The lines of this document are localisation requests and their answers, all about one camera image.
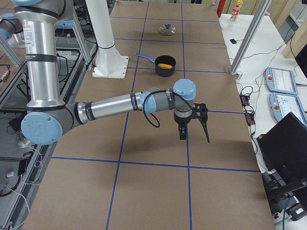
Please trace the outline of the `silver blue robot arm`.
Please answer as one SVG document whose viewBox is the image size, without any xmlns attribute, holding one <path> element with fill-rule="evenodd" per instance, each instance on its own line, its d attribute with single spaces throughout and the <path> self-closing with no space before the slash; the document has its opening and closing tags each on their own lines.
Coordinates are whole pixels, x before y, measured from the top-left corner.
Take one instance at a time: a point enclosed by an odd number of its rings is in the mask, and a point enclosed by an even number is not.
<svg viewBox="0 0 307 230">
<path fill-rule="evenodd" d="M 31 99 L 27 115 L 21 121 L 24 137 L 37 145 L 50 145 L 64 134 L 89 121 L 132 111 L 144 115 L 172 110 L 185 138 L 187 124 L 199 118 L 195 83 L 189 79 L 175 82 L 172 88 L 132 92 L 97 102 L 78 102 L 76 93 L 81 78 L 75 78 L 66 96 L 60 95 L 60 82 L 55 42 L 56 25 L 74 21 L 71 0 L 16 0 L 14 10 L 22 22 L 25 60 Z"/>
</svg>

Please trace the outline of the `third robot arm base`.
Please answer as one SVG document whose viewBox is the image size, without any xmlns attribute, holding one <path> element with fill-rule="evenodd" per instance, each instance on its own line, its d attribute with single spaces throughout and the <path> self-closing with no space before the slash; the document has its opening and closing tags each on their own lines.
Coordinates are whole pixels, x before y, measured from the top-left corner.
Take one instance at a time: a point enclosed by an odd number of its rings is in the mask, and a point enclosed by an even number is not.
<svg viewBox="0 0 307 230">
<path fill-rule="evenodd" d="M 0 16 L 0 35 L 15 48 L 25 48 L 23 25 L 14 13 Z"/>
</svg>

